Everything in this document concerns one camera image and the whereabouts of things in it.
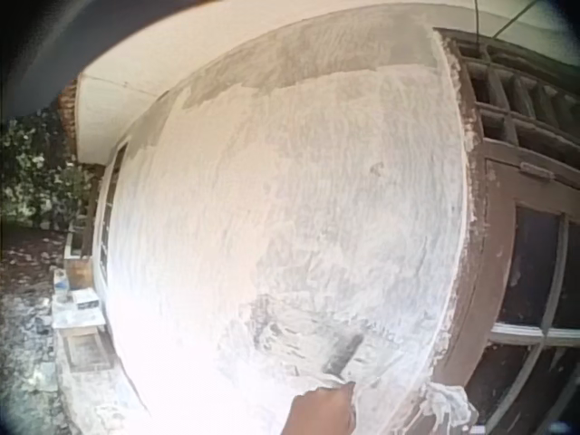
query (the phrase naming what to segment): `ground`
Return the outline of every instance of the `ground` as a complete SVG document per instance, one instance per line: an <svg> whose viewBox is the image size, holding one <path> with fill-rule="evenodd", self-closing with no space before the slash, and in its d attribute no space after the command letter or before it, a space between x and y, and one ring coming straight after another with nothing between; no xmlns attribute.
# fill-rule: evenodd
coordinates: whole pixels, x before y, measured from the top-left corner
<svg viewBox="0 0 580 435"><path fill-rule="evenodd" d="M50 296L65 234L3 226L0 413L14 435L74 435L57 383Z"/></svg>

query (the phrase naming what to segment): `glass pane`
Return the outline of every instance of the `glass pane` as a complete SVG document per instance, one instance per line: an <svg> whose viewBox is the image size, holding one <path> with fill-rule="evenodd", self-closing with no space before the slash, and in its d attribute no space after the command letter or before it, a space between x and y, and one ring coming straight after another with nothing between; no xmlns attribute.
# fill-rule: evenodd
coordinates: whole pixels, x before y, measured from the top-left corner
<svg viewBox="0 0 580 435"><path fill-rule="evenodd" d="M526 346L491 344L465 388L469 401L479 412L478 424L485 424L524 365Z"/></svg>
<svg viewBox="0 0 580 435"><path fill-rule="evenodd" d="M568 432L562 430L560 432L553 431L553 433L568 433L570 435L580 433L580 389L577 387L576 393L572 396L572 400L565 407L558 422L560 423L558 426L561 429L566 428Z"/></svg>
<svg viewBox="0 0 580 435"><path fill-rule="evenodd" d="M570 223L562 294L553 326L580 329L580 225Z"/></svg>
<svg viewBox="0 0 580 435"><path fill-rule="evenodd" d="M516 240L498 320L539 326L556 265L559 216L518 207Z"/></svg>
<svg viewBox="0 0 580 435"><path fill-rule="evenodd" d="M544 350L494 433L534 433L566 386L579 356L578 349L553 347Z"/></svg>

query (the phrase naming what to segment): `white plaster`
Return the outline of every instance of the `white plaster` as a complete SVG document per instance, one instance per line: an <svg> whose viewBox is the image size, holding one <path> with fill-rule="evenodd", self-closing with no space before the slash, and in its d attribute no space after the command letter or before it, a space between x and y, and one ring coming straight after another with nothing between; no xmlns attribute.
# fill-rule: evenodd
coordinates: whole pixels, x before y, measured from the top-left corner
<svg viewBox="0 0 580 435"><path fill-rule="evenodd" d="M314 69L291 82L297 54ZM279 433L356 334L356 433L389 427L449 318L463 139L411 6L280 29L155 103L121 141L108 284L99 231L93 261L117 352L167 432Z"/></svg>
<svg viewBox="0 0 580 435"><path fill-rule="evenodd" d="M77 157L83 163L106 164L121 133L157 96L86 74L81 74L79 83L82 86L77 88Z"/></svg>
<svg viewBox="0 0 580 435"><path fill-rule="evenodd" d="M475 32L472 0L413 3L389 0L223 0L175 14L136 33L89 65L82 76L78 102L78 149L81 161L108 162L116 140L150 101L142 91L160 96L191 73L234 47L276 28L354 7L407 4L433 27ZM490 36L527 4L526 0L480 1L480 32ZM514 23L502 39L565 63L580 57L563 24L545 5L536 5ZM93 89L89 76L117 83L116 93ZM123 104L120 98L130 101Z"/></svg>

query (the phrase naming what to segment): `white paint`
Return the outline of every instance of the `white paint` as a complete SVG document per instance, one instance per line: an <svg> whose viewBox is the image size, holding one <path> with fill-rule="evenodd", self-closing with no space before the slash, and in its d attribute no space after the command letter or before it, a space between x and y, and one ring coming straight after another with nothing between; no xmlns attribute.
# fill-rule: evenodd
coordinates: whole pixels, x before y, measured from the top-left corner
<svg viewBox="0 0 580 435"><path fill-rule="evenodd" d="M157 95L93 79L84 73L77 87L77 157L82 163L106 164L123 131Z"/></svg>
<svg viewBox="0 0 580 435"><path fill-rule="evenodd" d="M408 4L414 15L433 27L475 32L472 0L420 4L392 0L223 0L191 8L138 32L86 69L78 85L80 160L108 162L117 139L151 105L140 92L158 97L220 55L276 28L334 11L387 3ZM480 1L481 34L494 34L526 4L527 0ZM580 64L563 24L546 8L534 6L502 34L502 39L565 63ZM102 84L95 81L114 87L101 92L98 88Z"/></svg>
<svg viewBox="0 0 580 435"><path fill-rule="evenodd" d="M448 66L412 11L357 9L256 39L121 141L108 284L99 231L95 284L167 433L192 421L279 433L354 334L342 375L357 381L357 433L389 427L416 393L448 318L466 204Z"/></svg>

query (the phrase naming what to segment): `foliage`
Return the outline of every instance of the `foliage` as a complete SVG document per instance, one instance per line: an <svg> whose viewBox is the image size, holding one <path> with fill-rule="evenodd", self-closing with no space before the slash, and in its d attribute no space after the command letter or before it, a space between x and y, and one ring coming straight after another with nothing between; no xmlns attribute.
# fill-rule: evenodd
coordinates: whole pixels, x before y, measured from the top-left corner
<svg viewBox="0 0 580 435"><path fill-rule="evenodd" d="M91 173L75 161L56 105L2 125L2 219L65 229L89 192Z"/></svg>

